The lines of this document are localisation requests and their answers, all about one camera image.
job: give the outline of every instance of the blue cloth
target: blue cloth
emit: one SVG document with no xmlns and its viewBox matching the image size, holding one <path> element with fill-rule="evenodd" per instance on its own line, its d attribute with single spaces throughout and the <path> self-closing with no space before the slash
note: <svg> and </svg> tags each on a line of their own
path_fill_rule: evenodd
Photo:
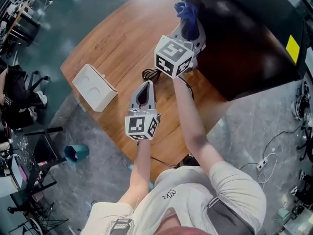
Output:
<svg viewBox="0 0 313 235">
<path fill-rule="evenodd" d="M 181 21 L 187 20 L 189 22 L 186 23 L 188 25 L 188 28 L 184 31 L 184 33 L 182 32 L 182 36 L 188 41 L 194 40 L 195 36 L 199 35 L 197 25 L 197 7 L 189 2 L 181 1 L 175 3 L 174 8 L 176 9 L 177 16 L 180 18 Z"/>
</svg>

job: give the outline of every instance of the hand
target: hand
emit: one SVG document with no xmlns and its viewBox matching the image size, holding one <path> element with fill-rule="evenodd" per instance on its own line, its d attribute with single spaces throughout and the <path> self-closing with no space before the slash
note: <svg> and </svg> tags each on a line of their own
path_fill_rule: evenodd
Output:
<svg viewBox="0 0 313 235">
<path fill-rule="evenodd" d="M 0 94 L 0 104 L 1 104 L 2 106 L 4 106 L 4 104 L 5 104 L 4 94 Z"/>
</svg>

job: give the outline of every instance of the forearm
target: forearm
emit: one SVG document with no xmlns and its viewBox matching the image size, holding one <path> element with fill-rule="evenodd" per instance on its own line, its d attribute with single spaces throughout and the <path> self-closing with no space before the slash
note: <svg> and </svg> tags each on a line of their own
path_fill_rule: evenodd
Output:
<svg viewBox="0 0 313 235">
<path fill-rule="evenodd" d="M 6 74 L 8 73 L 8 69 L 6 68 L 1 74 L 0 74 L 0 94 L 3 94 L 4 86 L 5 86 L 5 78 Z"/>
<path fill-rule="evenodd" d="M 180 126 L 186 144 L 190 144 L 194 139 L 206 140 L 204 125 L 188 87 L 179 78 L 175 78 L 173 83 Z"/>
<path fill-rule="evenodd" d="M 137 157 L 134 161 L 131 173 L 130 187 L 141 186 L 149 189 L 150 181 L 150 141 L 140 141 L 137 150 Z"/>
<path fill-rule="evenodd" d="M 150 141 L 140 141 L 131 173 L 129 188 L 119 202 L 127 203 L 131 207 L 136 208 L 141 200 L 149 193 L 150 153 Z"/>
<path fill-rule="evenodd" d="M 173 81 L 180 126 L 186 146 L 208 174 L 211 167 L 215 163 L 223 161 L 223 158 L 206 138 L 202 119 L 188 87 L 179 78 L 175 78 Z"/>
</svg>

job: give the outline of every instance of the white box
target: white box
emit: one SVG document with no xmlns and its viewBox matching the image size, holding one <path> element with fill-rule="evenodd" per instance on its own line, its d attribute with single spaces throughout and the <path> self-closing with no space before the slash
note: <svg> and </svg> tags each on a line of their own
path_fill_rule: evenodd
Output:
<svg viewBox="0 0 313 235">
<path fill-rule="evenodd" d="M 153 114 L 125 117 L 125 133 L 132 140 L 152 140 L 157 127 Z"/>
<path fill-rule="evenodd" d="M 93 66 L 85 64 L 73 79 L 73 85 L 95 112 L 103 112 L 117 90 Z"/>
<path fill-rule="evenodd" d="M 175 78 L 189 67 L 194 55 L 184 45 L 163 35 L 155 49 L 155 67 Z"/>
</svg>

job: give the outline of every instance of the power strip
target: power strip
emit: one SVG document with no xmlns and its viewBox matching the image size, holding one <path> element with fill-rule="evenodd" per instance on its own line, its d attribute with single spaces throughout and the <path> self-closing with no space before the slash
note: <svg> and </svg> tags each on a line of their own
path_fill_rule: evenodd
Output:
<svg viewBox="0 0 313 235">
<path fill-rule="evenodd" d="M 262 159 L 259 162 L 259 164 L 256 166 L 256 168 L 258 169 L 258 171 L 261 171 L 267 163 L 268 163 L 268 158 L 265 157 L 264 159 Z"/>
</svg>

